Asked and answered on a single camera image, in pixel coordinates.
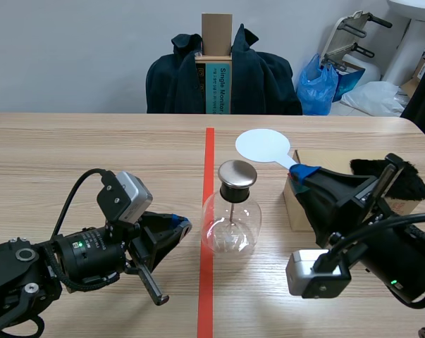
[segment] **glass jar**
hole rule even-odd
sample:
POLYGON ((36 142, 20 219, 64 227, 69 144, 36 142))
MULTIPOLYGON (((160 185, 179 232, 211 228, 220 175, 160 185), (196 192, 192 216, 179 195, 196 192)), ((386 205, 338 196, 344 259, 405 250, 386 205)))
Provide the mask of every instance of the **glass jar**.
POLYGON ((218 169, 219 191, 204 204, 202 241, 215 254, 250 254, 261 230, 261 208, 250 197, 257 172, 244 161, 227 161, 218 169))

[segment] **robotic arm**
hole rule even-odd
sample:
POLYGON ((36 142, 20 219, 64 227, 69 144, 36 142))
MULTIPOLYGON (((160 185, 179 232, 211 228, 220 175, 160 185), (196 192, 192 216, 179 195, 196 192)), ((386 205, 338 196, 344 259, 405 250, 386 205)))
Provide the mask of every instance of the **robotic arm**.
MULTIPOLYGON (((384 200, 403 169, 388 154, 380 178, 343 175, 294 165, 290 183, 322 249, 292 253, 286 274, 289 292, 302 298, 334 298, 350 283, 357 262, 375 274, 401 303, 425 308, 425 232, 413 223, 425 214, 398 216, 384 200)), ((419 331, 425 338, 425 328, 419 331)))
POLYGON ((117 282, 121 273, 138 275, 153 302, 165 304, 168 296, 151 272, 192 225, 184 217, 146 211, 151 202, 151 193, 137 177, 126 171, 115 176, 92 169, 68 195, 49 241, 31 244, 26 238, 13 238, 0 244, 0 338, 14 338, 2 330, 27 320, 37 324, 30 337, 40 337, 44 322, 38 315, 60 297, 61 283, 70 293, 89 292, 117 282), (58 234, 79 186, 95 173, 104 184, 97 203, 106 217, 105 226, 66 237, 58 234))

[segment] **red tape line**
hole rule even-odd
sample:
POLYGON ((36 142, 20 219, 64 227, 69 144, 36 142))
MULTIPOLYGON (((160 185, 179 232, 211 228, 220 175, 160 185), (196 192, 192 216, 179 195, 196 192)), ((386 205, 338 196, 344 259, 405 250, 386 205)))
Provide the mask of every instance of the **red tape line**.
MULTIPOLYGON (((214 193, 215 131, 206 129, 204 149, 203 205, 214 193)), ((214 213, 205 215, 204 223, 214 219, 214 213)), ((214 255, 201 243, 199 259, 198 328, 197 338, 214 337, 214 255)))

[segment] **white pedestal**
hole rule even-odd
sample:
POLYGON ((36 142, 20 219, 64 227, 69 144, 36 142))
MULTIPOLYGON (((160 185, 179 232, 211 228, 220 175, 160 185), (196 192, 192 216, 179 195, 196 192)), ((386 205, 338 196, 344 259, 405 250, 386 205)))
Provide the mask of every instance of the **white pedestal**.
POLYGON ((390 62, 383 81, 400 86, 414 73, 425 49, 425 21, 411 20, 407 34, 390 62))

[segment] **blue plastic bag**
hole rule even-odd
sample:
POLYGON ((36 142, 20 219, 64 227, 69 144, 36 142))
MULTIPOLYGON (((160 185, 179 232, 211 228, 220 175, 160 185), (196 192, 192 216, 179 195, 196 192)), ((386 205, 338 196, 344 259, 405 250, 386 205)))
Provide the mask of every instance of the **blue plastic bag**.
POLYGON ((338 74, 333 66, 320 69, 319 59, 318 54, 314 55, 300 74, 297 95, 304 115, 328 115, 338 86, 338 74))

